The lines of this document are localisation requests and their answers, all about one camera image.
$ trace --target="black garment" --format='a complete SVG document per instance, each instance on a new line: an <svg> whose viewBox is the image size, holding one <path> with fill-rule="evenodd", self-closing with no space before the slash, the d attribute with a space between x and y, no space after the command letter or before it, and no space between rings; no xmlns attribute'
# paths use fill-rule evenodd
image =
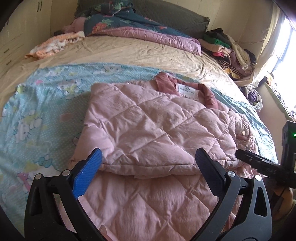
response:
<svg viewBox="0 0 296 241"><path fill-rule="evenodd" d="M249 51L247 49L244 49L244 51L246 51L247 54L249 55L250 60L251 60L251 64L253 64L255 66L256 65L256 57L255 57L255 55L251 51Z"/></svg>
<svg viewBox="0 0 296 241"><path fill-rule="evenodd" d="M231 46L231 42L229 41L228 37L223 33L223 29L221 29L221 28L217 28L217 29L208 31L205 34L211 38L219 39L222 42Z"/></svg>

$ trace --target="quilted headboard cover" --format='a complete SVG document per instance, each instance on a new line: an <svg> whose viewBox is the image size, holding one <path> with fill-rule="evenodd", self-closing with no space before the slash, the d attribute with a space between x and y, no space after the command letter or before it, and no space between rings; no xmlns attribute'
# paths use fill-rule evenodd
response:
<svg viewBox="0 0 296 241"><path fill-rule="evenodd" d="M108 0L78 0L75 17L89 7ZM202 38L210 22L203 17L178 5L161 0L132 0L136 13L160 24L174 28L195 39Z"/></svg>

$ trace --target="curtain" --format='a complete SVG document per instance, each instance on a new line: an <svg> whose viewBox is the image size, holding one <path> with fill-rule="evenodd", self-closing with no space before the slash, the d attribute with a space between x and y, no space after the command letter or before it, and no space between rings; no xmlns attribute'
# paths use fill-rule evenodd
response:
<svg viewBox="0 0 296 241"><path fill-rule="evenodd" d="M272 71L274 64L270 61L270 59L274 54L276 42L284 20L285 14L276 4L274 4L270 27L262 46L261 54L257 59L256 67L251 76L236 81L238 86L251 85L256 88L264 76L268 72Z"/></svg>

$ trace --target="clothing label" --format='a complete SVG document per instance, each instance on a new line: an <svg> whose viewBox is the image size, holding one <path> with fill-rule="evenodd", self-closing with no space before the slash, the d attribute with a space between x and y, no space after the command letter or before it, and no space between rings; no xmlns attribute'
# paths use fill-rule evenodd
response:
<svg viewBox="0 0 296 241"><path fill-rule="evenodd" d="M198 100L198 90L181 84L176 84L176 90L187 98Z"/></svg>

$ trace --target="blue cartoon blanket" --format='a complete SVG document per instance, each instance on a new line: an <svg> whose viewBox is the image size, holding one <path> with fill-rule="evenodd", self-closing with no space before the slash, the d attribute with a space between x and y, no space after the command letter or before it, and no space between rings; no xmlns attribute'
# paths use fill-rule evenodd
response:
<svg viewBox="0 0 296 241"><path fill-rule="evenodd" d="M17 87L0 124L0 205L21 233L35 174L53 176L67 168L83 128L91 85L151 80L160 71L108 63L64 65L38 69ZM212 91L217 99L248 117L260 154L276 157L270 133L256 111L216 89Z"/></svg>

